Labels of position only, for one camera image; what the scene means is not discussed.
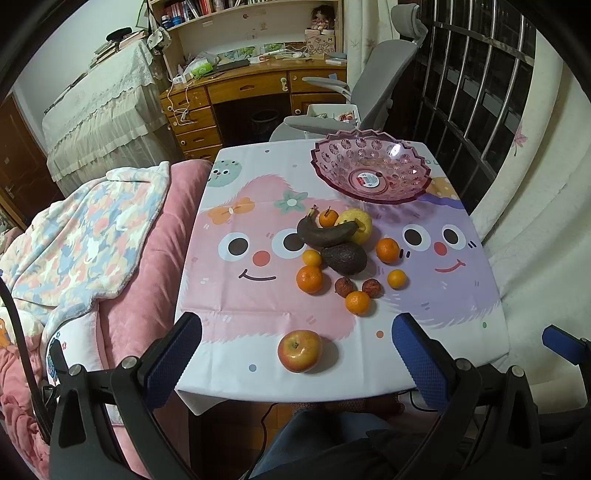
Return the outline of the small orange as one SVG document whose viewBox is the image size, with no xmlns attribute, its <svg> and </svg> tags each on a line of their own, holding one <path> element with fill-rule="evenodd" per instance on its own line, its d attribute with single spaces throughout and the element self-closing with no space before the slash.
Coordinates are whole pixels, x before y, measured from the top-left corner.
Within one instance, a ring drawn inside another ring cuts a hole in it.
<svg viewBox="0 0 591 480">
<path fill-rule="evenodd" d="M 395 269 L 388 274 L 387 282 L 392 289 L 400 290 L 406 287 L 408 276 L 403 270 Z"/>
<path fill-rule="evenodd" d="M 301 255 L 304 265 L 320 268 L 322 266 L 322 256 L 318 251 L 305 250 Z"/>
</svg>

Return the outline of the dark red fruit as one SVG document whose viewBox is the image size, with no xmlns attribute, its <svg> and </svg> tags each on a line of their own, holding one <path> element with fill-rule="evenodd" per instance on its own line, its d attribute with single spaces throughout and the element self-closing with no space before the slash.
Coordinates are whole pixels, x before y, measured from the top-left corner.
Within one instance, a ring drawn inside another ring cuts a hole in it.
<svg viewBox="0 0 591 480">
<path fill-rule="evenodd" d="M 384 287 L 375 278 L 370 278 L 363 282 L 362 291 L 370 298 L 380 298 L 384 293 Z"/>
<path fill-rule="evenodd" d="M 341 277 L 335 281 L 335 293 L 346 298 L 356 291 L 356 284 L 348 277 Z"/>
</svg>

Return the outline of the red apple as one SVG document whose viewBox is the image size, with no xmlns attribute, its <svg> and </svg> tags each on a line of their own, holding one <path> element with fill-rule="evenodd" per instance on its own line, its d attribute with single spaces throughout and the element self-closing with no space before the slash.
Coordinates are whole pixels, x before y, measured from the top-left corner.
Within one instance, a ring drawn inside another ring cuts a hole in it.
<svg viewBox="0 0 591 480">
<path fill-rule="evenodd" d="M 287 371 L 307 372 L 321 360 L 322 338 L 311 330 L 288 332 L 277 346 L 277 357 Z"/>
</svg>

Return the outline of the dark avocado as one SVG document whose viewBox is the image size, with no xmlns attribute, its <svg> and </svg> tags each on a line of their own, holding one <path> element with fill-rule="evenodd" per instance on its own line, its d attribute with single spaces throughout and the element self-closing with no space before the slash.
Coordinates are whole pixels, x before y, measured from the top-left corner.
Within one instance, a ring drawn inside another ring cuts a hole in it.
<svg viewBox="0 0 591 480">
<path fill-rule="evenodd" d="M 352 276 L 362 272 L 368 262 L 366 251 L 355 242 L 345 242 L 324 248 L 321 256 L 325 264 L 342 276 Z"/>
</svg>

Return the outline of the yellow pear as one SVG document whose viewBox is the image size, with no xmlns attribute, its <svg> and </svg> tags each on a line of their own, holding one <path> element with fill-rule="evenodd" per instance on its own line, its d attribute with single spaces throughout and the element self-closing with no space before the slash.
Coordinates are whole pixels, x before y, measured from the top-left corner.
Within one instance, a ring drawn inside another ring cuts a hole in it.
<svg viewBox="0 0 591 480">
<path fill-rule="evenodd" d="M 352 242 L 363 245 L 370 239 L 370 235 L 373 233 L 373 221 L 367 212 L 358 208 L 343 211 L 342 214 L 339 214 L 335 224 L 339 225 L 346 222 L 355 222 L 356 226 L 358 226 L 356 233 L 351 237 Z"/>
</svg>

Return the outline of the large mandarin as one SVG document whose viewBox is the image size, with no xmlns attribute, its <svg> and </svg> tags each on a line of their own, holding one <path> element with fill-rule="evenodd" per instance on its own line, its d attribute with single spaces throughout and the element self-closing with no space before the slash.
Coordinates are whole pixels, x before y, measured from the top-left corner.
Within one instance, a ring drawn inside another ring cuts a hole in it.
<svg viewBox="0 0 591 480">
<path fill-rule="evenodd" d="M 307 294 L 317 294 L 322 290 L 324 285 L 324 274 L 317 266 L 304 266 L 297 271 L 295 276 L 297 287 Z"/>
</svg>

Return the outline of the overripe black banana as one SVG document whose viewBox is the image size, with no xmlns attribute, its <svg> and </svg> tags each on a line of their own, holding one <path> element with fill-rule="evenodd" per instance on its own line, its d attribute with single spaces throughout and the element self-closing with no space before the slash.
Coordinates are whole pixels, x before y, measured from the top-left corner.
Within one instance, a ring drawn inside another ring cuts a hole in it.
<svg viewBox="0 0 591 480">
<path fill-rule="evenodd" d="M 356 221 L 346 221 L 331 227 L 320 227 L 317 222 L 318 214 L 320 211 L 314 205 L 308 210 L 307 215 L 297 223 L 297 235 L 308 246 L 315 248 L 337 246 L 351 240 L 359 229 Z"/>
</svg>

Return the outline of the stemmed mandarin orange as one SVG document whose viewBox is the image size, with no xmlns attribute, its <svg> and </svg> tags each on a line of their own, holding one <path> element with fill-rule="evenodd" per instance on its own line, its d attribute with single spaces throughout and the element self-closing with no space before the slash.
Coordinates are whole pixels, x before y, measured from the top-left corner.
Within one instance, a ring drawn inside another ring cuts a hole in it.
<svg viewBox="0 0 591 480">
<path fill-rule="evenodd" d="M 318 214 L 318 224 L 322 228 L 329 228 L 335 225 L 339 219 L 339 213 L 329 207 L 325 209 L 320 214 Z"/>
</svg>

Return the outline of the white curtain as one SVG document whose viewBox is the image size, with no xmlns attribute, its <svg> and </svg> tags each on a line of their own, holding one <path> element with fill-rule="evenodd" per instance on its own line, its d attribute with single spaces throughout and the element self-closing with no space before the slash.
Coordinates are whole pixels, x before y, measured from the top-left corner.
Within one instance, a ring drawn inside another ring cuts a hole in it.
<svg viewBox="0 0 591 480">
<path fill-rule="evenodd" d="M 498 368 L 523 367 L 544 413 L 583 406 L 579 370 L 541 336 L 551 324 L 590 336 L 590 101 L 542 34 L 512 146 L 471 217 L 509 332 Z"/>
</svg>

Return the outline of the pastel patterned blanket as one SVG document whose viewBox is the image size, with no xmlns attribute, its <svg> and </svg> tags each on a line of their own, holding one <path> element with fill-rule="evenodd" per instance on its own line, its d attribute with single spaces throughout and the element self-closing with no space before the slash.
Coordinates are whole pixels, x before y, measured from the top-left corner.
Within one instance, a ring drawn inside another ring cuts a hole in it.
<svg viewBox="0 0 591 480">
<path fill-rule="evenodd" d="M 117 297 L 131 279 L 170 185 L 170 165 L 122 167 L 32 220 L 1 258 L 21 319 L 52 334 Z"/>
</svg>

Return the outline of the wooden door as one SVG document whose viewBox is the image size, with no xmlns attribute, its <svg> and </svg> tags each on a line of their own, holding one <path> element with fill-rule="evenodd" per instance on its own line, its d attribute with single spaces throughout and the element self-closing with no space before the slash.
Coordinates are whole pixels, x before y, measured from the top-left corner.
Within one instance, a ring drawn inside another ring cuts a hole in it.
<svg viewBox="0 0 591 480">
<path fill-rule="evenodd" d="M 1 198 L 24 225 L 64 199 L 12 94 L 1 103 Z"/>
</svg>

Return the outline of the lace covered cabinet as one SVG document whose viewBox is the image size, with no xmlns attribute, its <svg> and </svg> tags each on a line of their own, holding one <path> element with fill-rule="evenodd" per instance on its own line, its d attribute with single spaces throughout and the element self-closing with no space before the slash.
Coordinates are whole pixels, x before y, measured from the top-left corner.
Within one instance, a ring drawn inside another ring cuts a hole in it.
<svg viewBox="0 0 591 480">
<path fill-rule="evenodd" d="M 182 159 L 160 103 L 166 85 L 156 57 L 137 41 L 90 69 L 48 110 L 47 168 L 64 196 L 115 168 Z"/>
</svg>

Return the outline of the wooden desk with drawers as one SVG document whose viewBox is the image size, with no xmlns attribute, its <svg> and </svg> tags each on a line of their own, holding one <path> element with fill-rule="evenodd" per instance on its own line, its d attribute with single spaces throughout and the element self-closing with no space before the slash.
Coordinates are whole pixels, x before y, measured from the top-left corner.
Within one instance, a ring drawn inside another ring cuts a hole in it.
<svg viewBox="0 0 591 480">
<path fill-rule="evenodd" d="M 160 103 L 186 159 L 212 161 L 223 147 L 266 142 L 283 119 L 312 104 L 345 99 L 306 77 L 346 80 L 344 65 L 320 59 L 271 60 L 171 86 Z"/>
</svg>

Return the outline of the wooden bookshelf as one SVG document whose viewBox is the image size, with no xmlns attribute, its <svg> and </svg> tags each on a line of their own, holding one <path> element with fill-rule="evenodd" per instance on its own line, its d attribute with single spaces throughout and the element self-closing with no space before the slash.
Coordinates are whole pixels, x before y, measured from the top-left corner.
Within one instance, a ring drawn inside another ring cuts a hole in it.
<svg viewBox="0 0 591 480">
<path fill-rule="evenodd" d="M 225 8 L 221 10 L 218 7 L 222 4 Z M 168 30 L 171 44 L 162 57 L 169 78 L 201 52 L 304 52 L 312 12 L 322 6 L 334 9 L 335 50 L 344 49 L 342 1 L 191 1 L 189 5 L 191 9 L 183 13 L 182 22 Z"/>
</svg>

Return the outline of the doll on desk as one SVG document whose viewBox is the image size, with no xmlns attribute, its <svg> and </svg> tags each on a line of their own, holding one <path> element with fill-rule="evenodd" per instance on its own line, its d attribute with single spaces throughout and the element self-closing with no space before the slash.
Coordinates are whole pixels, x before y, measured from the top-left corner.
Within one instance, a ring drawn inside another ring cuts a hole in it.
<svg viewBox="0 0 591 480">
<path fill-rule="evenodd" d="M 332 30 L 335 27 L 335 9 L 329 5 L 315 7 L 311 11 L 312 30 Z"/>
</svg>

